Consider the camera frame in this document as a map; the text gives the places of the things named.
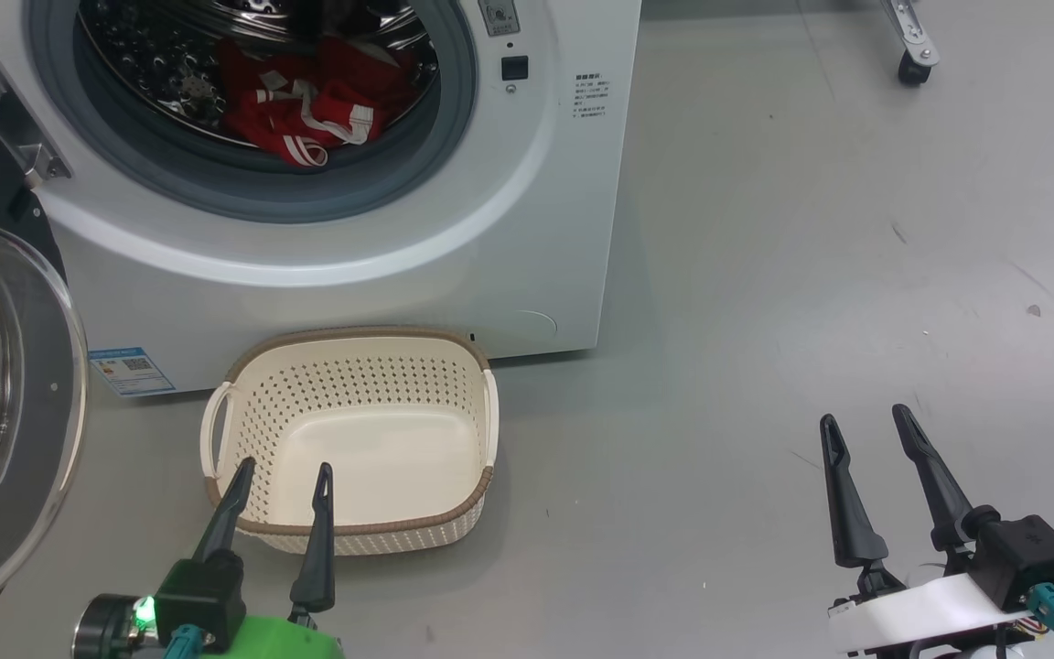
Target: basket handle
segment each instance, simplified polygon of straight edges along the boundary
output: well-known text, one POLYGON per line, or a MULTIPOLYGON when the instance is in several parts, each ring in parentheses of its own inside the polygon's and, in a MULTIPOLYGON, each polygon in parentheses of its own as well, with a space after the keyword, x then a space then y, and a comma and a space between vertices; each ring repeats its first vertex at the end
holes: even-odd
POLYGON ((499 453, 499 387, 494 384, 494 372, 482 371, 486 376, 486 466, 494 467, 499 453))
MULTIPOLYGON (((217 479, 218 468, 214 464, 214 418, 218 416, 218 406, 227 396, 231 395, 234 383, 222 383, 211 393, 210 400, 206 401, 206 410, 201 413, 201 472, 208 479, 217 479)), ((230 409, 226 410, 227 419, 230 419, 230 409)), ((218 438, 218 464, 226 458, 226 429, 222 429, 222 437, 218 438)))

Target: black wheel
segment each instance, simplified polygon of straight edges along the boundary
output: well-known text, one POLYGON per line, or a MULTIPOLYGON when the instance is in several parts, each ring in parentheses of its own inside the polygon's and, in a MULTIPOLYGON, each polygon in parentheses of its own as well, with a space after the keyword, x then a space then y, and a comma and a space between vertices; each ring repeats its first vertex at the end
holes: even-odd
POLYGON ((909 51, 905 51, 905 54, 900 56, 900 66, 897 66, 897 80, 900 80, 904 86, 919 86, 930 79, 931 71, 933 71, 933 66, 922 66, 913 61, 909 51))

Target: red clothing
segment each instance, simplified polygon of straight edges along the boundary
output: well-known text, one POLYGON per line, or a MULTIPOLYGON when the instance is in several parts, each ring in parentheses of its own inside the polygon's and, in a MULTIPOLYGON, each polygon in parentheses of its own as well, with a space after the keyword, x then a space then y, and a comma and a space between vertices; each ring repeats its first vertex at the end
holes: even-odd
POLYGON ((217 55, 226 86, 222 122, 297 167, 323 167, 327 149, 376 139, 418 96, 409 83, 410 59, 339 38, 323 38, 314 59, 259 61, 230 40, 218 42, 217 55))

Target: door hinge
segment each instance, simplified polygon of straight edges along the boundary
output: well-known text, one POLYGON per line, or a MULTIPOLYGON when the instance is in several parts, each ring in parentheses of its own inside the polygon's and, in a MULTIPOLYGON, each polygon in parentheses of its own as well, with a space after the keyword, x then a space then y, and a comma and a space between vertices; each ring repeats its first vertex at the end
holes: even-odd
POLYGON ((51 178, 72 178, 51 137, 38 125, 0 66, 0 139, 7 147, 31 189, 51 178))

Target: front-loading washing machine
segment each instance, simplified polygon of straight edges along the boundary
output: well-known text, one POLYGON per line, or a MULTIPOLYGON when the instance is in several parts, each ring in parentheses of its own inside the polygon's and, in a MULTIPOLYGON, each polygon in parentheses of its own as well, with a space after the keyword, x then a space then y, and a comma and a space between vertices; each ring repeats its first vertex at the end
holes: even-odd
POLYGON ((0 159, 51 218, 97 372, 209 388, 334 326, 593 347, 641 0, 343 0, 365 40, 414 45, 418 99, 297 168, 222 134, 206 49, 301 52, 334 3, 307 4, 0 0, 0 159))

